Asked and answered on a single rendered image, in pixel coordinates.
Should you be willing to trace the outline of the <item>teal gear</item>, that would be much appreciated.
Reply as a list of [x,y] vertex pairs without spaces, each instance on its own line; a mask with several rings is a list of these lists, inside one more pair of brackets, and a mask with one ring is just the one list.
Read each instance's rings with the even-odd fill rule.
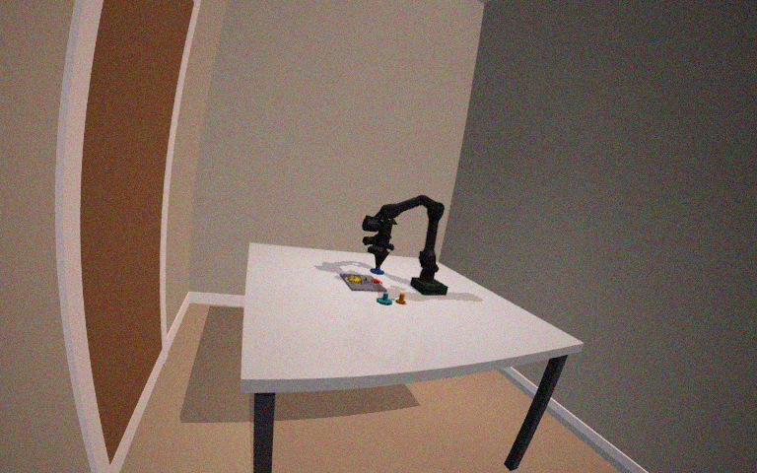
[[387,292],[383,293],[383,297],[377,298],[377,302],[379,304],[385,304],[385,305],[391,305],[392,304],[392,300],[388,298],[388,293]]

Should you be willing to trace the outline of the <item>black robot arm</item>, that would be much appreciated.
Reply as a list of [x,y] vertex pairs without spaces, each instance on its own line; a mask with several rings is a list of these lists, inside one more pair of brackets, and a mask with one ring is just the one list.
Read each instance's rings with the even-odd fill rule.
[[[402,212],[415,208],[417,206],[424,205],[428,209],[429,226],[426,238],[426,245],[423,251],[420,251],[419,261],[422,269],[420,275],[420,281],[423,283],[433,283],[435,272],[438,272],[439,268],[436,264],[436,254],[434,252],[435,241],[438,229],[439,219],[444,213],[445,206],[442,203],[433,201],[424,195],[405,200],[400,203],[386,204],[381,206],[380,211],[374,216],[366,215],[362,224],[363,231],[367,232],[379,232],[381,234],[390,235],[392,225],[397,225],[394,218],[399,216]],[[391,220],[389,220],[391,219]],[[376,245],[377,236],[365,236],[362,243],[364,245],[372,244]]]

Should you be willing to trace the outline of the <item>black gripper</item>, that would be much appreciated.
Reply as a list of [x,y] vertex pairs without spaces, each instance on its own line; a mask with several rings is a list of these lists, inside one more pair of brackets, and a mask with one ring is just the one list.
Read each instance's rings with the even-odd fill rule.
[[394,245],[389,243],[389,240],[391,239],[390,235],[378,233],[376,237],[378,237],[376,245],[368,247],[367,252],[372,253],[375,256],[376,267],[379,267],[390,254],[387,249],[393,251]]

